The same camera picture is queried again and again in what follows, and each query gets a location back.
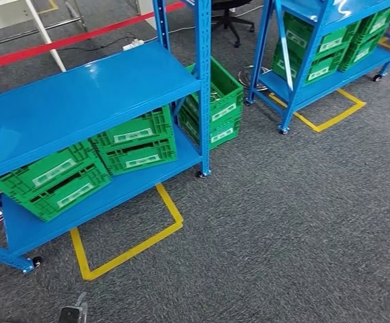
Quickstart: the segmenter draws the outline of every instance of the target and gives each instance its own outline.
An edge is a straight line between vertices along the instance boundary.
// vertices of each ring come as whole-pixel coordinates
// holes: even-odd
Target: yellow tape marking
[[[76,251],[76,256],[79,261],[79,266],[80,267],[82,277],[87,281],[97,279],[97,277],[107,273],[108,271],[115,268],[183,227],[183,218],[181,214],[179,212],[179,210],[177,210],[176,205],[171,200],[165,188],[162,184],[158,184],[156,185],[156,190],[159,193],[159,195],[161,195],[161,198],[165,203],[168,211],[170,211],[171,216],[174,219],[174,223],[159,232],[158,234],[152,236],[146,241],[131,248],[126,252],[124,252],[123,254],[121,254],[120,256],[112,259],[93,271],[91,271],[89,268],[88,259],[85,253],[85,248],[82,243],[80,233],[77,228],[72,229],[69,234],[71,235],[72,245]]]
[[[388,48],[390,50],[390,44],[388,44],[388,38],[388,37],[382,37],[379,44],[380,46],[383,46],[385,48]]]
[[[350,116],[351,114],[354,113],[367,104],[366,102],[360,101],[360,99],[357,99],[357,98],[356,98],[350,93],[348,93],[343,89],[338,89],[337,92],[340,93],[341,95],[342,95],[347,99],[352,101],[354,104],[353,106],[351,106],[350,108],[347,109],[346,111],[339,114],[338,116],[335,116],[333,119],[330,119],[327,122],[324,122],[324,123],[318,125],[318,126],[298,112],[293,112],[293,115],[299,118],[299,120],[305,123],[306,125],[309,126],[310,128],[311,128],[311,130],[316,131],[317,133],[320,133],[323,130],[330,128],[331,126],[333,126],[334,124],[339,123],[345,118],[347,118],[348,116]],[[286,103],[278,98],[274,93],[270,93],[269,97],[271,97],[274,101],[276,101],[277,103],[283,106],[284,108],[287,107]]]
[[[50,8],[48,9],[45,9],[45,10],[42,10],[42,11],[40,11],[39,12],[38,14],[39,15],[42,15],[43,13],[46,13],[46,12],[50,12],[50,11],[54,11],[54,10],[57,10],[59,9],[59,7],[57,7],[57,5],[56,3],[54,3],[54,0],[48,0],[48,2],[50,3]]]

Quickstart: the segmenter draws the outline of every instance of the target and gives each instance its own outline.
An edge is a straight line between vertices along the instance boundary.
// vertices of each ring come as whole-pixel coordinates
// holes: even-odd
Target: gray carpet
[[[91,28],[134,14],[120,0],[81,2]],[[170,14],[170,30],[192,24],[189,9]],[[128,30],[154,36],[146,23]],[[239,49],[229,30],[212,40],[213,56],[233,75],[252,62],[256,37],[238,30]],[[79,31],[73,25],[52,36]],[[193,61],[192,30],[170,39],[182,62]],[[36,43],[32,37],[0,52]],[[60,53],[73,67],[121,45]],[[267,66],[274,45],[272,38]],[[57,72],[49,55],[2,67],[0,92]],[[82,291],[88,292],[88,322],[390,322],[390,74],[345,89],[367,105],[321,133],[294,118],[291,132],[281,136],[275,131],[278,115],[268,106],[244,108],[241,134],[212,152],[211,177],[196,179],[194,168],[164,183],[183,228],[94,281],[81,278],[69,234],[31,252],[45,261],[29,275],[0,265],[0,322],[56,322],[61,306]],[[302,113],[320,124],[349,106],[333,94]],[[170,221],[153,189],[82,225],[80,234],[94,269]],[[3,235],[0,227],[1,243]]]

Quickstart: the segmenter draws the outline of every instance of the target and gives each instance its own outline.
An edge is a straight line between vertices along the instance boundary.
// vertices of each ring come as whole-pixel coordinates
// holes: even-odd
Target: green plastic crate
[[[186,67],[191,71],[195,65]],[[211,57],[211,91],[210,103],[210,128],[218,127],[239,114],[243,108],[243,87],[228,73],[219,62]],[[193,93],[185,103],[192,108],[194,117],[198,119],[199,103],[198,93]]]
[[[285,12],[284,19],[288,48],[300,59],[304,58],[307,45],[313,33],[313,26],[288,12]],[[336,52],[343,44],[348,44],[357,32],[360,23],[355,22],[324,36],[315,52],[314,61]]]
[[[217,127],[220,127],[224,123],[227,123],[229,120],[238,118],[241,116],[241,112],[243,107],[241,104],[231,104],[229,106],[226,106],[223,108],[222,110],[215,111],[215,113],[212,113],[210,110],[210,116],[210,127],[211,129],[216,129]],[[200,119],[200,107],[198,103],[194,100],[192,96],[188,96],[184,102],[183,107],[185,107],[186,113],[189,113],[192,118],[199,122]]]
[[[173,137],[170,106],[166,105],[143,114],[90,139],[100,152],[122,149],[159,138]]]
[[[84,168],[99,156],[89,141],[81,141],[66,149],[0,176],[0,190],[8,196],[31,198]]]
[[[240,130],[240,117],[235,120],[229,120],[229,122],[222,124],[216,129],[210,129],[210,132],[210,150],[216,148],[219,145],[235,138]],[[186,108],[182,108],[179,113],[179,123],[186,130],[196,144],[199,141],[199,126],[197,120],[190,116]]]
[[[383,35],[390,24],[390,7],[361,20],[358,31],[352,39],[354,44],[366,44],[375,35]]]
[[[337,48],[336,52],[333,52],[328,56],[311,62],[311,66],[305,80],[305,84],[307,85],[314,83],[335,73],[343,59],[348,46],[348,44],[342,44]],[[298,72],[299,71],[301,64],[302,63],[302,59],[298,57],[298,55],[296,55],[293,52],[291,52],[290,50],[289,50],[288,53],[290,55],[292,78],[296,79],[298,75]],[[286,79],[287,74],[285,71],[285,64],[281,56],[281,46],[278,44],[275,56],[273,57],[272,70],[275,73]]]
[[[119,175],[177,159],[174,137],[100,154],[109,172]]]
[[[376,35],[364,44],[351,44],[345,58],[339,67],[339,71],[345,72],[371,54],[383,34]]]
[[[33,199],[16,200],[43,220],[50,221],[111,182],[101,162],[79,170]]]

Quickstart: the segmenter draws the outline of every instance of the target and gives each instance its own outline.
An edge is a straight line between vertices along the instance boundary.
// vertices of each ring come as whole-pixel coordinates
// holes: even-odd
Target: red barrier tape
[[[165,10],[167,12],[170,12],[170,11],[180,9],[184,6],[185,6],[185,4],[183,4],[183,2],[177,2],[177,3],[173,3],[171,5],[167,5],[167,7],[165,7]],[[93,30],[91,32],[85,32],[83,34],[60,39],[60,40],[57,40],[55,42],[51,42],[50,44],[44,44],[44,45],[40,45],[40,46],[36,46],[36,47],[31,47],[31,48],[19,50],[17,52],[11,52],[10,54],[0,56],[0,66],[14,63],[14,62],[17,62],[17,61],[20,61],[23,59],[28,59],[30,57],[43,54],[45,52],[49,52],[50,50],[52,50],[52,49],[68,46],[68,45],[75,44],[77,42],[82,42],[83,40],[94,38],[94,37],[99,36],[101,34],[110,32],[112,30],[119,29],[119,28],[122,28],[122,27],[131,25],[131,24],[136,24],[137,22],[142,22],[143,20],[146,20],[147,18],[151,18],[153,16],[155,16],[155,13],[149,12],[149,13],[146,13],[144,15],[139,15],[137,17],[133,17],[133,18],[130,18],[128,20],[124,20],[122,22],[117,22],[115,24],[101,27],[101,28],[99,28],[97,30]]]

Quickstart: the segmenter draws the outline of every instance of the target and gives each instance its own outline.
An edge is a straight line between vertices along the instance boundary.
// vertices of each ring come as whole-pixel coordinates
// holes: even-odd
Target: power strip
[[[139,40],[138,38],[135,38],[131,44],[125,45],[123,47],[123,49],[128,50],[128,49],[134,48],[134,47],[143,45],[143,44],[144,44],[143,40]]]

